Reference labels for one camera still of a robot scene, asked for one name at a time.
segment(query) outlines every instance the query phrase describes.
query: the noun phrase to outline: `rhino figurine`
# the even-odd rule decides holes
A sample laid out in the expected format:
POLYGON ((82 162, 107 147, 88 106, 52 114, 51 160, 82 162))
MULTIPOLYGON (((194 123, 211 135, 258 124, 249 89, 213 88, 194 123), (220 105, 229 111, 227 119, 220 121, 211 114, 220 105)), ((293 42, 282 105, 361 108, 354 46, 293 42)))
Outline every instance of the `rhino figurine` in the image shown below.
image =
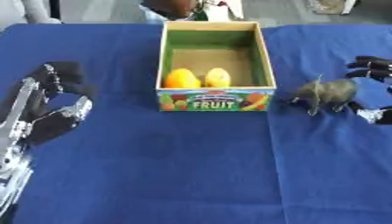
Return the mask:
POLYGON ((357 92, 357 85, 353 80, 339 79, 321 83, 321 77, 322 75, 304 84, 290 98, 291 103, 307 101, 310 106, 308 114, 311 116, 315 116, 319 108, 326 105, 332 107, 333 111, 340 112, 357 92))

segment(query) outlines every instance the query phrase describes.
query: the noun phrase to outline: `box label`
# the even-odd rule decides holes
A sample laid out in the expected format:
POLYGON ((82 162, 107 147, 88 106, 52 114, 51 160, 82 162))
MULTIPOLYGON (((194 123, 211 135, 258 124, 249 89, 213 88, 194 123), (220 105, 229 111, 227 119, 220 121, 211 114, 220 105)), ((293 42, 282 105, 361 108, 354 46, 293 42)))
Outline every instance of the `box label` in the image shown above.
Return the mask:
POLYGON ((265 90, 183 91, 158 93, 163 111, 265 111, 271 92, 265 90))

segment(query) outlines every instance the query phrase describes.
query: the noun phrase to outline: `cardboard box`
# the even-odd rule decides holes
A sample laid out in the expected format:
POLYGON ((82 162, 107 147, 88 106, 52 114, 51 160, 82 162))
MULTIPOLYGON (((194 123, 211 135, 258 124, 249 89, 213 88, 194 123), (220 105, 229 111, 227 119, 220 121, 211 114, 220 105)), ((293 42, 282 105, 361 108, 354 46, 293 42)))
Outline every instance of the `cardboard box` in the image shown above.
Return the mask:
POLYGON ((276 89, 256 22, 167 22, 161 40, 157 95, 162 111, 265 111, 276 89), (231 87, 164 88, 172 70, 187 68, 202 82, 213 68, 231 87))

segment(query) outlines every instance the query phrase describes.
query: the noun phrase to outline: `blue tablecloth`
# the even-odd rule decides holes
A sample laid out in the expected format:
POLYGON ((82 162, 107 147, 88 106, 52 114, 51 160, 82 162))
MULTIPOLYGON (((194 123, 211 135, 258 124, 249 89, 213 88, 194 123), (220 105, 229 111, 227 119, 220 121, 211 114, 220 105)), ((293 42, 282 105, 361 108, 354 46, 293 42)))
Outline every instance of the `blue tablecloth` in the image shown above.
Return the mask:
MULTIPOLYGON (((15 223, 390 224, 392 127, 278 99, 356 55, 392 59, 392 26, 264 29, 279 90, 268 113, 161 113, 162 27, 17 25, 0 36, 0 96, 40 63, 77 60, 100 91, 75 131, 33 150, 15 223)), ((392 104, 357 79, 358 101, 392 104)))

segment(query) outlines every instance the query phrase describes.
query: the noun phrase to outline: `lemon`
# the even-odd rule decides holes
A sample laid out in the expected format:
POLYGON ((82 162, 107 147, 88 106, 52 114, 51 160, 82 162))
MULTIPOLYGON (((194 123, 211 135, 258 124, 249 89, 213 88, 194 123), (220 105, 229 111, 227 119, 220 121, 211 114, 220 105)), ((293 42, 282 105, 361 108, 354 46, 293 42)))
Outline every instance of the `lemon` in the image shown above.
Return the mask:
POLYGON ((209 88, 228 88, 230 87, 230 82, 231 79, 228 72, 219 67, 211 69, 205 78, 206 87, 209 88))
POLYGON ((165 88, 200 88, 200 80, 185 68, 169 73, 164 79, 165 88))

